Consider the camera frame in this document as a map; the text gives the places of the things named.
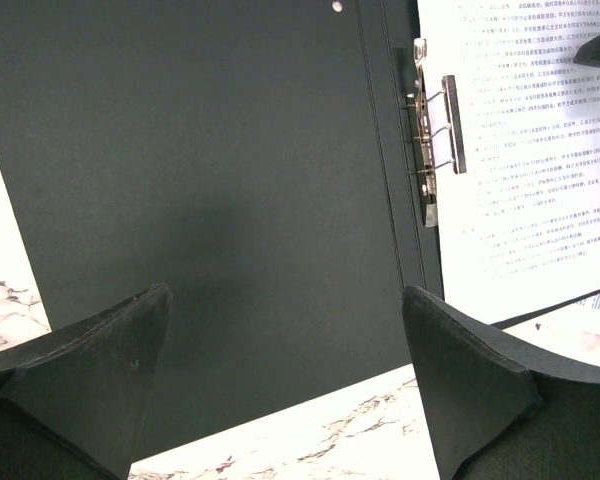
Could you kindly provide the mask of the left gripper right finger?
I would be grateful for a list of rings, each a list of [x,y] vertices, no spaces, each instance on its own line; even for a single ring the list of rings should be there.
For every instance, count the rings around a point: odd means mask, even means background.
[[[600,479],[600,367],[416,287],[403,322],[443,479]]]

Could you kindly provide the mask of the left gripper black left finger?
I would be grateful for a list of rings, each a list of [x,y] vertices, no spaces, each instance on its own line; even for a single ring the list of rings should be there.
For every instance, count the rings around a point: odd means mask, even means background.
[[[159,283],[0,352],[0,479],[127,478],[171,301]]]

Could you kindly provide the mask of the grey black file folder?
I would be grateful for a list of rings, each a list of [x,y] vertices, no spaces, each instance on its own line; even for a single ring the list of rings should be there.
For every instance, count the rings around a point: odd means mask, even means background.
[[[0,1],[0,171],[59,328],[173,293],[144,460],[406,365],[417,1]]]

